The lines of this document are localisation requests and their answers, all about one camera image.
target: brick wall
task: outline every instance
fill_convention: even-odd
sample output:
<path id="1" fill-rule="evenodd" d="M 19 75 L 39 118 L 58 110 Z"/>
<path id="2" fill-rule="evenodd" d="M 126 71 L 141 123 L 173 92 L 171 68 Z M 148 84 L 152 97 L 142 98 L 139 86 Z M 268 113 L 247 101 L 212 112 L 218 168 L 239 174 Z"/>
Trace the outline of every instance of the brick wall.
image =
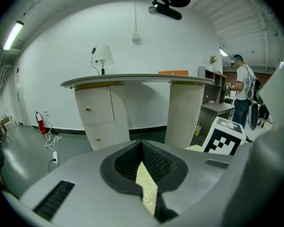
<path id="1" fill-rule="evenodd" d="M 237 84 L 237 73 L 235 71 L 225 71 L 223 75 L 226 76 L 226 83 L 230 82 L 232 85 Z M 262 85 L 265 85 L 265 83 L 271 77 L 271 74 L 264 73 L 255 73 L 255 75 L 260 80 Z"/>

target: white lampshade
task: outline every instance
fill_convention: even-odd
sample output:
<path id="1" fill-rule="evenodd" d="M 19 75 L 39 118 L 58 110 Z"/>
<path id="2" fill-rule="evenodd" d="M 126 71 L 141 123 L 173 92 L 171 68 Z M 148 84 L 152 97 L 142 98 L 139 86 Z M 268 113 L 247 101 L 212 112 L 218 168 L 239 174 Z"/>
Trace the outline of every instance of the white lampshade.
<path id="1" fill-rule="evenodd" d="M 97 66 L 102 66 L 102 62 L 104 66 L 114 64 L 112 52 L 110 51 L 110 47 L 108 45 L 96 47 L 92 63 Z"/>

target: air vent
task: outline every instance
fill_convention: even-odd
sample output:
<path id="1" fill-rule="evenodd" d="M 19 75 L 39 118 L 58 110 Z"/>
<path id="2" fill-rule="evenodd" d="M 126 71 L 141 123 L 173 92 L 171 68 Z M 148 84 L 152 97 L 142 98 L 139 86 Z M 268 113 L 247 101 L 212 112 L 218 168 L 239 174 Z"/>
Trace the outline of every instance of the air vent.
<path id="1" fill-rule="evenodd" d="M 34 212 L 44 219 L 51 220 L 60 208 L 75 184 L 61 181 L 45 197 L 45 199 L 34 209 Z"/>
<path id="2" fill-rule="evenodd" d="M 218 167 L 218 168 L 221 168 L 221 169 L 226 169 L 229 165 L 227 163 L 214 161 L 214 160 L 207 160 L 207 161 L 205 161 L 205 164 L 208 164 L 208 165 L 214 166 L 214 167 Z"/>

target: orange board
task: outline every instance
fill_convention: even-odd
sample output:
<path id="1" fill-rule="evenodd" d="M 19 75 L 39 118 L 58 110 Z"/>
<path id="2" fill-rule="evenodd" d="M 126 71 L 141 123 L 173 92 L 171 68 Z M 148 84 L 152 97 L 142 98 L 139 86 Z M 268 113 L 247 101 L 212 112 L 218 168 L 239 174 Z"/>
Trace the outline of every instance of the orange board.
<path id="1" fill-rule="evenodd" d="M 167 71 L 159 71 L 159 74 L 188 76 L 188 71 L 187 70 L 167 70 Z"/>

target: red fire extinguisher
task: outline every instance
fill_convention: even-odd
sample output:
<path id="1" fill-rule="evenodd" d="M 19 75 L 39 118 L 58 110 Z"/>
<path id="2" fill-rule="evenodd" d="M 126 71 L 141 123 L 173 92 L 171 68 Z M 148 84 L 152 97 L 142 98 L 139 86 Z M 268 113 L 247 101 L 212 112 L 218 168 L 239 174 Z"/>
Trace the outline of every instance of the red fire extinguisher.
<path id="1" fill-rule="evenodd" d="M 36 116 L 36 119 L 37 119 L 37 122 L 38 122 L 38 125 L 39 125 L 39 129 L 41 131 L 41 134 L 46 134 L 46 128 L 44 127 L 44 123 L 43 123 L 41 114 L 39 112 L 36 112 L 36 111 L 35 111 L 35 113 L 36 113 L 35 116 Z"/>

